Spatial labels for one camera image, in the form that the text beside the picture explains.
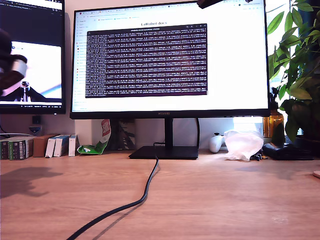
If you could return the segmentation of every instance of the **plastic bag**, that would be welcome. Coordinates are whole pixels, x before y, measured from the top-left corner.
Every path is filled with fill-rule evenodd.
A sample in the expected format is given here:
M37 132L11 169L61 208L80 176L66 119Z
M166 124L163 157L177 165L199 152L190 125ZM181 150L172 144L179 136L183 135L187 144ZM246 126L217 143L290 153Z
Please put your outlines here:
M257 131L226 131L224 141L228 149L225 157L230 160L250 161L264 145L264 137Z
M101 140L95 145L82 145L78 147L77 151L80 154L99 154L101 155L110 139L111 135L111 127L110 127L110 120L109 119L104 119L101 122L102 126L102 138Z

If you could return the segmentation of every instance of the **black cable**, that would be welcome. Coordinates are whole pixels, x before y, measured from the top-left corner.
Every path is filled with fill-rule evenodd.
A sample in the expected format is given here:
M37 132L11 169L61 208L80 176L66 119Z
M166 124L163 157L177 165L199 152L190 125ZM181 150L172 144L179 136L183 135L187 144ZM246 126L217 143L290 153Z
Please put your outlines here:
M198 130L198 134L197 134L197 139L196 139L196 146L199 149L199 145L200 145L200 122L199 122L199 118L196 118L196 128Z
M156 159L156 162L155 162L155 165L153 167L153 170L146 182L146 185L145 185L145 189L144 189L144 193L143 193L143 196L138 200L138 201L135 201L135 202L132 202L132 203L129 203L127 205L124 205L124 206L120 206L118 208L115 208L111 211L108 211L104 214L102 214L101 216L98 216L96 219L92 220L91 222L87 223L86 225L84 225L83 227L81 227L78 231L76 231L74 234L72 234L67 240L74 240L76 239L77 237L79 237L79 235L81 235L82 233L84 233L86 230L88 230L89 228L91 228L93 225L97 224L98 222L102 221L103 219L113 215L113 214L116 214L120 211L123 211L123 210L126 210L126 209L129 209L129 208L132 208L136 205L139 205L141 204L145 199L146 197L148 196L148 189L149 189L149 185L150 185L150 182L151 182L151 179L158 167L158 164L159 164L159 159L157 156L155 156L155 159Z
M3 128L2 126L0 125L0 129L2 130L3 133L7 133ZM10 138L10 135L3 135L6 139Z

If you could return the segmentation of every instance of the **power cord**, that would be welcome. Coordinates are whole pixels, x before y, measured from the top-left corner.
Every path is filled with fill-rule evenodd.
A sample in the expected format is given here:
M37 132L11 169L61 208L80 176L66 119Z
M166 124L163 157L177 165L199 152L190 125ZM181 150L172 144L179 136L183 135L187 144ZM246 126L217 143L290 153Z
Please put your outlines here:
M148 190L149 190L149 185L150 185L150 182L154 176L154 173L158 167L158 164L159 164L159 158L157 157L157 155L155 155L155 159L156 159L156 162L155 162L155 165L153 167L153 170L146 182L146 185L145 185L145 189L144 189L144 193L143 193L143 196L138 200L138 201L135 201L135 202L132 202L132 203L129 203L127 205L124 205L124 206L121 206L121 207L118 207L118 208L115 208L111 211L108 211L104 214L102 214L101 216L97 217L96 219L92 220L91 222L87 223L86 225L84 225L83 227L81 227L78 231L76 231L74 234L72 234L67 240L74 240L76 239L77 237L79 237L82 233L84 233L86 230L88 230L89 228L91 228L93 225L99 223L100 221L102 221L103 219L113 215L113 214L116 214L120 211L123 211L123 210L126 210L126 209L129 209L129 208L132 208L136 205L139 205L141 204L148 196Z
M2 130L2 132L4 132L5 134L7 133L3 128L2 128L2 126L0 125L0 129ZM10 135L2 135L4 138L6 138L6 139L8 139L8 138L10 138Z
M15 132L0 133L0 136L5 136L5 135L19 135L19 136L34 137L34 135L26 134L26 133L15 133Z
M200 145L200 122L199 122L199 118L196 118L196 128L197 128L197 138L196 138L196 146L199 149L199 145Z

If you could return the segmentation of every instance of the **white plastic bag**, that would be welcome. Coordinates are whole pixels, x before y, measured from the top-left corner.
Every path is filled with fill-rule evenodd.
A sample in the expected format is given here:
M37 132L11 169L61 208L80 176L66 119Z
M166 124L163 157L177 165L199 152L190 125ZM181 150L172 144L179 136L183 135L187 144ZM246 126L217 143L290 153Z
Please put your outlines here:
M225 157L230 160L250 161L264 145L264 137L257 131L226 131L224 141L228 149Z

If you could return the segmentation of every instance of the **white game controller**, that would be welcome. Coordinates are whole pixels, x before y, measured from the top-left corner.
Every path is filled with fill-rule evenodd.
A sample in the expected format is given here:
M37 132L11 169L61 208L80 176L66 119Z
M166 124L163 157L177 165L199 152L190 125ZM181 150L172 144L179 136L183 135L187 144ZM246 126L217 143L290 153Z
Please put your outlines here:
M215 136L209 140L209 149L212 153L219 152L221 145L225 142L225 137L215 133Z

